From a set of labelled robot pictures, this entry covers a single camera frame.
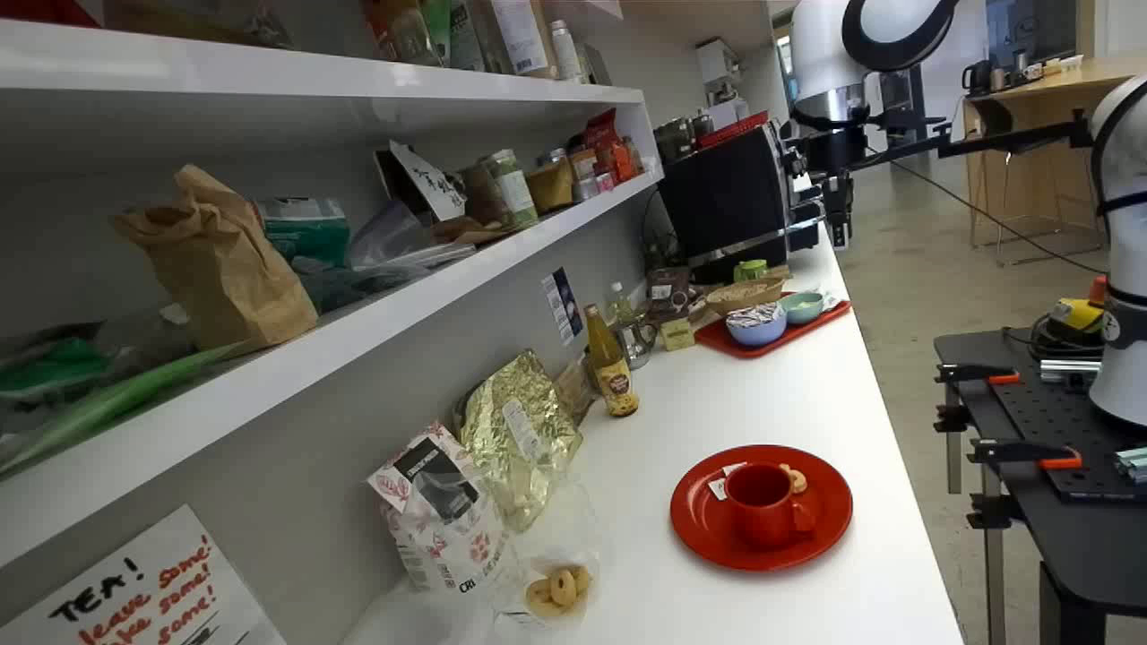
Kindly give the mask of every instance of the black device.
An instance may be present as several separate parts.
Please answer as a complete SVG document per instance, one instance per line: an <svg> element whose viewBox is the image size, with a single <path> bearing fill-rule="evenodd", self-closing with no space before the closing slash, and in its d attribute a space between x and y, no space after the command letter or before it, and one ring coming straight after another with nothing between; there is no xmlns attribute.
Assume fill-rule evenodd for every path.
<svg viewBox="0 0 1147 645"><path fill-rule="evenodd" d="M731 282L742 258L784 265L787 252L818 242L818 229L769 236L792 221L792 188L768 130L682 156L667 169L658 197L699 282Z"/></svg>

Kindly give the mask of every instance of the bottle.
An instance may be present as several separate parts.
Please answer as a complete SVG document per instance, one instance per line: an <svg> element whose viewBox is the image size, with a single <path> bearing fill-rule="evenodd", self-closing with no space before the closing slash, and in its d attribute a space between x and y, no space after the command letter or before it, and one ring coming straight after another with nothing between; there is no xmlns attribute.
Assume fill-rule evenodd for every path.
<svg viewBox="0 0 1147 645"><path fill-rule="evenodd" d="M553 31L553 49L558 57L563 82L585 82L585 63L576 57L576 41L565 20L553 20L547 31Z"/></svg>
<svg viewBox="0 0 1147 645"><path fill-rule="evenodd" d="M632 303L632 298L624 295L624 282L612 282L612 295L605 302L605 317L612 326L612 338L627 357L632 370L645 364L645 341L643 341L643 316Z"/></svg>
<svg viewBox="0 0 1147 645"><path fill-rule="evenodd" d="M517 153L508 147L491 153L491 175L511 229L533 227L539 221L533 193L527 187L524 169L517 169Z"/></svg>
<svg viewBox="0 0 1147 645"><path fill-rule="evenodd" d="M542 20L542 0L491 0L517 76L557 78L557 53Z"/></svg>
<svg viewBox="0 0 1147 645"><path fill-rule="evenodd" d="M605 317L597 307L585 307L585 326L587 326L587 360L595 370L597 389L605 399L605 408L612 419L638 411L638 394L632 383L632 364L609 333Z"/></svg>

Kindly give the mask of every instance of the spice jar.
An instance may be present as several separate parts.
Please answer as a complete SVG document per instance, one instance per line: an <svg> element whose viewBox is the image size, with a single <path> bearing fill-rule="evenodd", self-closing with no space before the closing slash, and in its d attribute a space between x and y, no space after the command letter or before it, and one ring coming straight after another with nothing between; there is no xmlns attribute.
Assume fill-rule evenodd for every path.
<svg viewBox="0 0 1147 645"><path fill-rule="evenodd" d="M495 175L495 188L497 199L508 211L511 229L527 229L539 221L539 206L532 197L532 181L524 175L524 169L517 163L517 153L508 147L491 153L491 175Z"/></svg>

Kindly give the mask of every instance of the black table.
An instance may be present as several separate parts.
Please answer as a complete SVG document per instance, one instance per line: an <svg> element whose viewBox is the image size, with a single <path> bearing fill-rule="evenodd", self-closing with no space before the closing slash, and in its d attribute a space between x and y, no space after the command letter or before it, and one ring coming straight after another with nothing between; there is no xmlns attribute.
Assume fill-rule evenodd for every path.
<svg viewBox="0 0 1147 645"><path fill-rule="evenodd" d="M1021 373L1017 388L1042 388L1029 350L999 329L940 338L934 356L944 360L1016 364ZM958 381L947 389L968 403L983 438L1017 440L987 381ZM1068 502L1037 465L1008 465L999 480L1042 554L1042 645L1099 645L1106 612L1147 616L1147 506Z"/></svg>

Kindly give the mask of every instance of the red cup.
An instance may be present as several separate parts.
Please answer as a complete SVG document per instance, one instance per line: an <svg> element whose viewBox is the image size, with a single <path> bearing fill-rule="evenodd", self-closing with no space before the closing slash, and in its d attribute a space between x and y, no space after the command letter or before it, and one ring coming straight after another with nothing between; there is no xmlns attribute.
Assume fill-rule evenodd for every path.
<svg viewBox="0 0 1147 645"><path fill-rule="evenodd" d="M784 547L814 530L809 508L792 493L780 465L737 465L725 476L736 530L759 547Z"/></svg>

